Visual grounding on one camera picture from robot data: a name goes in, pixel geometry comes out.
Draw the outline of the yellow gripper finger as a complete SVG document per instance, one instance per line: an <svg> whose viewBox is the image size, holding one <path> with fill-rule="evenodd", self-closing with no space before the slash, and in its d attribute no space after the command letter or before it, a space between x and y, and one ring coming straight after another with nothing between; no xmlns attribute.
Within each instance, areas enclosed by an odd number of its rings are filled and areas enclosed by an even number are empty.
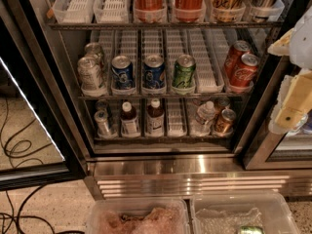
<svg viewBox="0 0 312 234"><path fill-rule="evenodd" d="M288 56L290 54L290 41L293 34L291 28L279 40L269 46L267 52L274 56Z"/></svg>
<svg viewBox="0 0 312 234"><path fill-rule="evenodd" d="M277 103L270 116L268 129L281 135L297 128L312 109L312 71L301 69L282 81Z"/></svg>

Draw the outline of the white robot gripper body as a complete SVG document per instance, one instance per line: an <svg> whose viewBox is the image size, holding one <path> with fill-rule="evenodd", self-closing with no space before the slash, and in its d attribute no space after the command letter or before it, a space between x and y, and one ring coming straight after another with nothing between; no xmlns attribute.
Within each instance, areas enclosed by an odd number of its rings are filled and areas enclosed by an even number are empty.
<svg viewBox="0 0 312 234"><path fill-rule="evenodd" d="M300 68L312 70L312 6L293 28L290 61Z"/></svg>

